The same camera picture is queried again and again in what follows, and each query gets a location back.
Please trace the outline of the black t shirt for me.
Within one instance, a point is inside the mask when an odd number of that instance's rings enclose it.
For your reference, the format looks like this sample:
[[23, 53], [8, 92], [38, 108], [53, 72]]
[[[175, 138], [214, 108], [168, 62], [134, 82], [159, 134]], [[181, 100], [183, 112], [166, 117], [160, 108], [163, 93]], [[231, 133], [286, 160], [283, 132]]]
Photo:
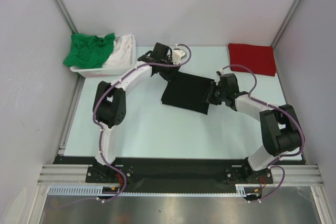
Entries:
[[167, 83], [161, 101], [165, 105], [207, 114], [206, 97], [213, 82], [210, 78], [178, 72]]

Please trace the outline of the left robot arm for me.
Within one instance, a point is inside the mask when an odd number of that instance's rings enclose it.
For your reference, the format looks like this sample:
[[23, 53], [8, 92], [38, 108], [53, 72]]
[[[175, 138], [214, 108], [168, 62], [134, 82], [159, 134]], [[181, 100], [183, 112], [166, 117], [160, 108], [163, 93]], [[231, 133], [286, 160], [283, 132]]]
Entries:
[[116, 169], [111, 166], [117, 154], [111, 135], [115, 133], [122, 123], [127, 112], [127, 95], [142, 81], [155, 74], [165, 81], [171, 81], [183, 65], [181, 62], [189, 56], [181, 44], [170, 48], [156, 43], [153, 50], [146, 52], [137, 59], [137, 62], [121, 77], [112, 82], [100, 82], [97, 86], [93, 105], [93, 122], [100, 127], [98, 153], [95, 156], [97, 163], [101, 164], [98, 176], [105, 182], [115, 178]]

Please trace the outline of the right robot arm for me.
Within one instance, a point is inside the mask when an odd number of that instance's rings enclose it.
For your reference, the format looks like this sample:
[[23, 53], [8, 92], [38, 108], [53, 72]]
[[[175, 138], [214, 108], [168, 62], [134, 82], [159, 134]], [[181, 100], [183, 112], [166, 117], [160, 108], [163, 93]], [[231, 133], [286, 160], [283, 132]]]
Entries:
[[205, 101], [213, 105], [225, 104], [260, 123], [262, 145], [246, 158], [246, 167], [242, 169], [245, 181], [254, 183], [261, 177], [261, 170], [283, 157], [302, 153], [305, 136], [291, 105], [275, 106], [254, 98], [250, 92], [240, 91], [233, 73], [218, 71], [217, 75], [219, 80], [210, 84]]

